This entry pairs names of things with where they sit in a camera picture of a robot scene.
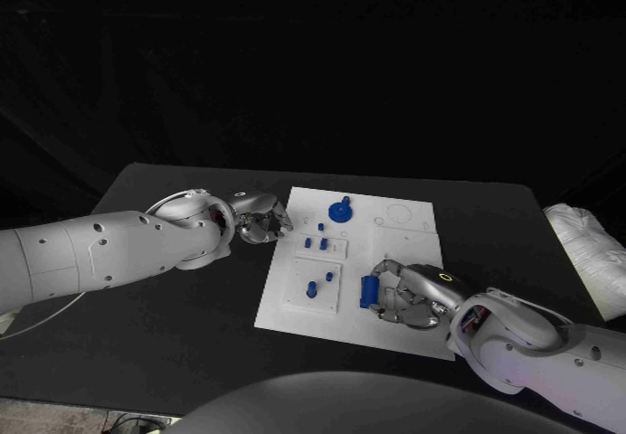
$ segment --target floor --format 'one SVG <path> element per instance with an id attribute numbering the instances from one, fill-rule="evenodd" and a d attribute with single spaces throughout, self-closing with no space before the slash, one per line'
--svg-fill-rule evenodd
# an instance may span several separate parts
<path id="1" fill-rule="evenodd" d="M 136 420 L 137 417 L 160 421 L 166 426 L 179 420 L 165 416 L 0 398 L 0 434 L 101 434 L 120 422 L 123 423 L 111 434 L 129 434 L 136 425 L 145 425 L 152 429 L 149 432 L 159 433 L 157 426 L 145 420 Z"/>

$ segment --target black curtain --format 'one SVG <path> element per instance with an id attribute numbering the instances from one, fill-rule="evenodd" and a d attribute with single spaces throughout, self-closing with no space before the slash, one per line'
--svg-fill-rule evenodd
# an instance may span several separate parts
<path id="1" fill-rule="evenodd" d="M 625 24 L 567 1 L 15 2 L 16 219 L 29 206 L 44 220 L 88 213 L 137 161 L 527 184 L 541 205 L 586 206 L 619 231 Z"/>

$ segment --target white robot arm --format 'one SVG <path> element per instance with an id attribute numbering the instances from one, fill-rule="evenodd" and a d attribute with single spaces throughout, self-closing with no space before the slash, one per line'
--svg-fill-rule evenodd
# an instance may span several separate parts
<path id="1" fill-rule="evenodd" d="M 198 269 L 230 255 L 235 232 L 274 241 L 271 218 L 292 221 L 277 196 L 207 190 L 173 194 L 146 212 L 111 212 L 0 231 L 0 312 L 48 298 L 107 289 L 170 270 Z"/>
<path id="2" fill-rule="evenodd" d="M 371 305 L 381 319 L 429 329 L 447 316 L 449 347 L 492 387 L 508 394 L 528 388 L 574 417 L 626 432 L 626 335 L 574 325 L 498 289 L 469 297 L 460 280 L 430 265 L 387 259 L 372 276 L 383 271 L 401 277 L 397 293 L 410 306 L 388 311 Z"/>

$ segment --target table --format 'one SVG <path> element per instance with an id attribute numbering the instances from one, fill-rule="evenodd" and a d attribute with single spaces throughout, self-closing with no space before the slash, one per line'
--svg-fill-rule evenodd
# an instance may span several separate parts
<path id="1" fill-rule="evenodd" d="M 130 165 L 94 213 L 146 211 L 168 195 L 205 188 L 218 197 L 293 186 L 433 202 L 443 264 L 476 291 L 495 287 L 603 326 L 531 190 L 515 184 Z M 204 269 L 178 269 L 88 293 L 25 335 L 0 342 L 0 395 L 116 410 L 186 414 L 238 387 L 312 371 L 393 373 L 495 396 L 576 427 L 531 391 L 505 396 L 456 362 L 254 328 L 274 244 L 238 238 Z M 22 310 L 32 323 L 72 297 Z"/>

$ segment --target small blue block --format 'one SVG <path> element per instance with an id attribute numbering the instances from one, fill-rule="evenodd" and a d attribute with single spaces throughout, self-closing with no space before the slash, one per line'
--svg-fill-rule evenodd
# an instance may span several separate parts
<path id="1" fill-rule="evenodd" d="M 306 290 L 306 295 L 309 298 L 315 298 L 318 295 L 318 283 L 309 282 L 309 288 Z"/>

